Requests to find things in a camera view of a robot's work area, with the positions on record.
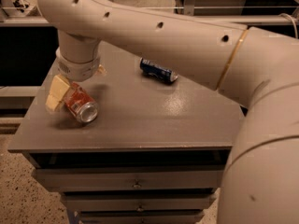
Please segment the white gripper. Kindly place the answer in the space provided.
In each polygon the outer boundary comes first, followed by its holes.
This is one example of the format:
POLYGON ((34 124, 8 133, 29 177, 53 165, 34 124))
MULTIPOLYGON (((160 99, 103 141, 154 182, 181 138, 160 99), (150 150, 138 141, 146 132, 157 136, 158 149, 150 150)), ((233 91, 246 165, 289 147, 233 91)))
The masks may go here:
POLYGON ((76 63, 68 61, 59 49, 56 50, 58 71, 50 85, 50 92, 46 101, 46 108, 55 112, 64 104, 64 97, 70 90, 70 81, 82 82, 91 78, 97 71, 98 74, 105 76, 107 70, 100 64, 100 55, 97 54, 90 62, 76 63))

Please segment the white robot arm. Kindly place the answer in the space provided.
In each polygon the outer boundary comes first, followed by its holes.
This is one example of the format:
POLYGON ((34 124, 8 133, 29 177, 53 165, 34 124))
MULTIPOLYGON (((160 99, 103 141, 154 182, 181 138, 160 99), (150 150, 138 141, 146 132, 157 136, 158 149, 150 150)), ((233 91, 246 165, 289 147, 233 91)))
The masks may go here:
POLYGON ((239 103, 247 116, 221 181, 218 224, 299 224, 299 46, 245 25, 108 0, 37 0, 57 28, 62 74, 84 81, 107 43, 239 103))

